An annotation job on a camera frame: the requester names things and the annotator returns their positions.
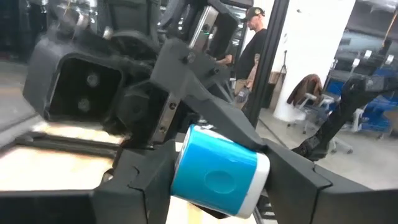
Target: metal bolt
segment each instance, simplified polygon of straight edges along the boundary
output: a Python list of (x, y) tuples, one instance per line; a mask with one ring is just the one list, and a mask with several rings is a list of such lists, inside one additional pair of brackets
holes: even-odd
[(113, 36), (113, 30), (110, 27), (105, 27), (103, 38), (106, 40), (110, 40)]
[(165, 127), (160, 127), (159, 131), (160, 131), (161, 133), (166, 133), (166, 128), (165, 128)]
[(368, 80), (368, 81), (366, 82), (366, 85), (368, 85), (368, 86), (371, 86), (371, 85), (373, 85), (373, 84), (374, 84), (373, 80)]
[(97, 76), (97, 74), (92, 73), (91, 75), (87, 76), (88, 86), (94, 88), (94, 87), (98, 86), (99, 82), (100, 82), (100, 78)]
[(202, 31), (203, 31), (204, 33), (207, 33), (207, 32), (209, 32), (210, 27), (209, 27), (208, 24), (205, 24), (205, 25), (203, 25), (203, 27), (202, 27), (201, 29), (202, 29)]
[(219, 72), (220, 72), (220, 70), (218, 68), (213, 69), (213, 74), (217, 75)]
[(103, 176), (103, 182), (107, 182), (113, 179), (113, 175), (105, 173)]
[(176, 104), (176, 103), (171, 103), (171, 104), (169, 104), (169, 108), (170, 108), (171, 110), (174, 110), (176, 107), (177, 107), (177, 104)]
[(189, 54), (188, 54), (188, 56), (187, 57), (185, 57), (185, 63), (192, 63), (193, 61), (195, 61), (195, 57), (196, 57), (196, 55), (195, 55), (195, 53), (193, 53), (193, 52), (190, 52)]
[(78, 102), (78, 108), (83, 112), (88, 112), (90, 110), (90, 101), (86, 98), (81, 99)]

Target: jacket on chair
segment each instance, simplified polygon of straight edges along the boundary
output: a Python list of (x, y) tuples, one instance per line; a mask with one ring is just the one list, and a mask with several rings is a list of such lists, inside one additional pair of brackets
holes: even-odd
[(317, 99), (315, 100), (315, 104), (318, 104), (321, 100), (322, 95), (322, 83), (318, 75), (311, 74), (304, 77), (300, 83), (293, 89), (290, 96), (287, 98), (287, 103), (295, 106), (297, 103), (300, 103), (306, 93), (311, 93), (312, 95), (316, 96)]

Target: baseball cap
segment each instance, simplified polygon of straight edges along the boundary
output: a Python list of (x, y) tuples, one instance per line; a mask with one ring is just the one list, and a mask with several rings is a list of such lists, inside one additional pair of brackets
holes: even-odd
[(258, 16), (260, 14), (263, 16), (266, 15), (264, 10), (262, 10), (260, 7), (251, 7), (246, 11), (246, 17), (241, 19), (241, 22), (247, 22), (251, 20), (251, 18), (253, 18), (254, 16)]

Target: blue and white cup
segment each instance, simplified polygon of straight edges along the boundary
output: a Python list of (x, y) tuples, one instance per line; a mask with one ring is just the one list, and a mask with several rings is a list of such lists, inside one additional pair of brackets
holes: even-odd
[(171, 194), (227, 215), (249, 218), (269, 170), (266, 155), (193, 125), (175, 165)]

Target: screw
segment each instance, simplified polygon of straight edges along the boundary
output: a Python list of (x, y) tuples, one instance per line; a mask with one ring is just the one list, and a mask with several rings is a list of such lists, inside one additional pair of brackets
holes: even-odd
[(169, 104), (169, 108), (170, 108), (171, 110), (174, 110), (176, 107), (177, 107), (177, 104), (176, 104), (176, 103), (171, 103), (171, 104)]
[(165, 127), (160, 127), (159, 131), (160, 131), (161, 133), (166, 133), (166, 128), (165, 128)]
[(202, 31), (203, 31), (204, 33), (207, 33), (207, 32), (209, 32), (210, 27), (209, 27), (208, 24), (205, 24), (205, 25), (203, 25), (203, 27), (202, 27), (201, 29), (202, 29)]
[(100, 79), (98, 78), (97, 74), (93, 73), (93, 74), (87, 76), (88, 86), (94, 88), (94, 87), (98, 86), (99, 82), (100, 82)]
[(215, 75), (217, 75), (219, 72), (220, 72), (220, 70), (219, 70), (218, 68), (214, 68), (214, 69), (213, 69), (213, 73), (214, 73)]
[(106, 40), (110, 40), (113, 36), (113, 30), (110, 27), (105, 27), (103, 38)]
[(195, 60), (196, 55), (193, 52), (190, 52), (188, 56), (184, 58), (185, 63), (192, 63)]
[(90, 101), (86, 98), (83, 98), (78, 103), (79, 110), (83, 112), (88, 112), (90, 110)]

